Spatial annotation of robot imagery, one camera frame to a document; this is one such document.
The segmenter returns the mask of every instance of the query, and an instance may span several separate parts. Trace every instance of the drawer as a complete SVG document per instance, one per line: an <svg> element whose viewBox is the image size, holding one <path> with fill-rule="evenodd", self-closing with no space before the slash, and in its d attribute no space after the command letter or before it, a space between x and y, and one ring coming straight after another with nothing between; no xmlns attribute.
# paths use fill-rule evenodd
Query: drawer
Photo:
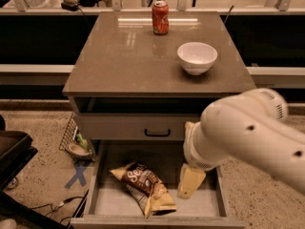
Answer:
<svg viewBox="0 0 305 229"><path fill-rule="evenodd" d="M77 114L80 132L102 140L184 140L186 121L198 114Z"/></svg>
<svg viewBox="0 0 305 229"><path fill-rule="evenodd" d="M82 218L72 218L76 229L113 228L244 228L228 218L219 169L207 178L190 199L177 197L183 164L182 142L105 142L99 148ZM166 184L177 205L175 212L144 216L124 184L110 169L131 161L146 164Z"/></svg>

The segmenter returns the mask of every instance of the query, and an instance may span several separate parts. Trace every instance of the gray table surface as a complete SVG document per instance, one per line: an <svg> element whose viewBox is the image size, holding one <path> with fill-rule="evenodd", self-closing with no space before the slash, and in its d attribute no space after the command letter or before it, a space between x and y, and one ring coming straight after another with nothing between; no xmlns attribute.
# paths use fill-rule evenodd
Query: gray table surface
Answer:
<svg viewBox="0 0 305 229"><path fill-rule="evenodd" d="M149 11L105 11L98 16L64 88L69 96L221 97L255 84L216 12L170 11L167 35L153 34ZM180 66L187 42L213 46L218 57L206 73Z"/></svg>

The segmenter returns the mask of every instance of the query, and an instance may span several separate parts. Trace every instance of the black handle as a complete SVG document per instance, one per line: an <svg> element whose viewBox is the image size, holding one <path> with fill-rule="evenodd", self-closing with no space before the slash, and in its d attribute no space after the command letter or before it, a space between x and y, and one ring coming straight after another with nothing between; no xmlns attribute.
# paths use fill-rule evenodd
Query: black handle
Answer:
<svg viewBox="0 0 305 229"><path fill-rule="evenodd" d="M169 129L168 132L165 134L161 134L161 133L157 133L157 132L150 132L147 129L145 129L144 134L145 134L145 136L150 136L150 137L167 137L171 134L171 129Z"/></svg>

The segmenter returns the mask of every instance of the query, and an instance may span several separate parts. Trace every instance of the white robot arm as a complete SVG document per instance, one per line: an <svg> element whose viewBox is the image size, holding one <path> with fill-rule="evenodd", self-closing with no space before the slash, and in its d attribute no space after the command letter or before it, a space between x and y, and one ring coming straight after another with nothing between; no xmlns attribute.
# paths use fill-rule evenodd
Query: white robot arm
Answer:
<svg viewBox="0 0 305 229"><path fill-rule="evenodd" d="M305 135L282 123L287 115L285 100L270 89L217 100L187 127L185 158L209 171L234 156L305 195Z"/></svg>

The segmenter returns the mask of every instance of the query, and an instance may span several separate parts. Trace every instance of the brown chip bag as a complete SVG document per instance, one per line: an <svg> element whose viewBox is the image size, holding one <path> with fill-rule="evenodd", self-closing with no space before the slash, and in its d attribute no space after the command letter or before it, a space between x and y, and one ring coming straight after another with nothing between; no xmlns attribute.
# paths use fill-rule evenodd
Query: brown chip bag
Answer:
<svg viewBox="0 0 305 229"><path fill-rule="evenodd" d="M163 182L145 165L133 162L111 170L111 173L128 185L127 188L139 204L145 218L158 211L176 210L173 198Z"/></svg>

